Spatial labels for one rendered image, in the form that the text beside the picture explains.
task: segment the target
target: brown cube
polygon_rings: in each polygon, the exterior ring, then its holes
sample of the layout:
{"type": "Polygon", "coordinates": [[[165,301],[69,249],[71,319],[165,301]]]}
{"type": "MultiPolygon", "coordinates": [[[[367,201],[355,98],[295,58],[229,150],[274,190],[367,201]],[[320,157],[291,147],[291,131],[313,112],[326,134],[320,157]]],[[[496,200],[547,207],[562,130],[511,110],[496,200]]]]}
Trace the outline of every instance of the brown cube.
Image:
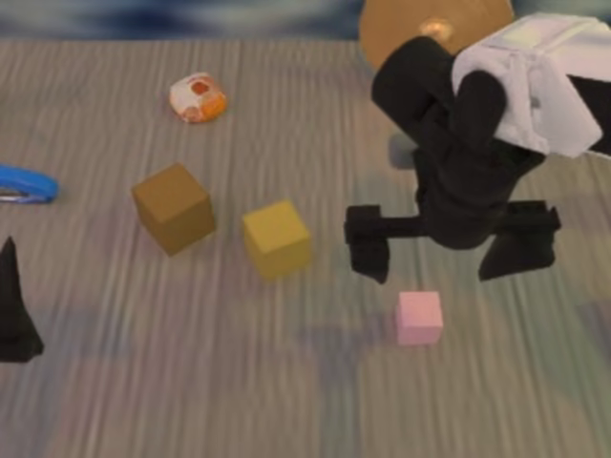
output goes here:
{"type": "Polygon", "coordinates": [[[168,256],[216,229],[210,196],[181,164],[132,188],[140,221],[168,256]]]}

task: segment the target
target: gray floor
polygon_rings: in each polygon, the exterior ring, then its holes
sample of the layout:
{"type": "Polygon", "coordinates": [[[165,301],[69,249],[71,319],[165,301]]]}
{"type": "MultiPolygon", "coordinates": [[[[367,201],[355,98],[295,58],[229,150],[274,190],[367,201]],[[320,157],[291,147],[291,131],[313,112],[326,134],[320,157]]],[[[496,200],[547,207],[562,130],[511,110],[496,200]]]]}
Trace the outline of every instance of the gray floor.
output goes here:
{"type": "Polygon", "coordinates": [[[549,198],[558,264],[480,284],[484,249],[393,246],[384,287],[348,270],[344,209],[412,212],[390,123],[355,45],[0,43],[4,161],[63,185],[0,207],[47,344],[0,366],[2,458],[609,458],[611,162],[552,159],[517,194],[549,198]],[[231,107],[176,120],[166,91],[205,70],[231,107]],[[184,163],[219,231],[170,260],[130,187],[184,163]],[[290,198],[316,240],[306,271],[261,281],[243,213],[290,198]],[[401,290],[439,290],[446,329],[394,344],[401,290]]]}

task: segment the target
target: orange object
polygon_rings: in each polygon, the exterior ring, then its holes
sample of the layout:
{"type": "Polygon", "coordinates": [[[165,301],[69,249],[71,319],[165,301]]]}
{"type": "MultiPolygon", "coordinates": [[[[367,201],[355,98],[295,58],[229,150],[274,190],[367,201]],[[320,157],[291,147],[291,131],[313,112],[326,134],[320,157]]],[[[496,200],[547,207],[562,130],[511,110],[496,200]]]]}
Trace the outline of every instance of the orange object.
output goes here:
{"type": "Polygon", "coordinates": [[[208,73],[195,73],[172,85],[170,105],[183,121],[199,123],[220,116],[227,97],[208,73]]]}

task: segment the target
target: black object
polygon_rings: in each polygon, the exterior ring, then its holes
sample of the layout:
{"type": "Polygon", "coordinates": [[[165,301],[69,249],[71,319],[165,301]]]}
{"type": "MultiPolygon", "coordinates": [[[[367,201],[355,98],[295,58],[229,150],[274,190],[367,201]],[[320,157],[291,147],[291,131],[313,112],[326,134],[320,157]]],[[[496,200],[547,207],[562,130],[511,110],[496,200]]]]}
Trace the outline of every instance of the black object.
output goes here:
{"type": "Polygon", "coordinates": [[[0,251],[0,363],[27,363],[43,350],[23,303],[17,249],[8,238],[0,251]]]}
{"type": "Polygon", "coordinates": [[[509,203],[519,180],[545,156],[495,139],[507,97],[490,74],[468,74],[454,96],[453,57],[429,37],[396,50],[373,80],[373,102],[417,144],[419,215],[385,219],[379,206],[348,207],[345,236],[352,269],[385,282],[388,238],[430,237],[470,250],[497,235],[481,280],[552,265],[555,209],[545,202],[509,203]]]}

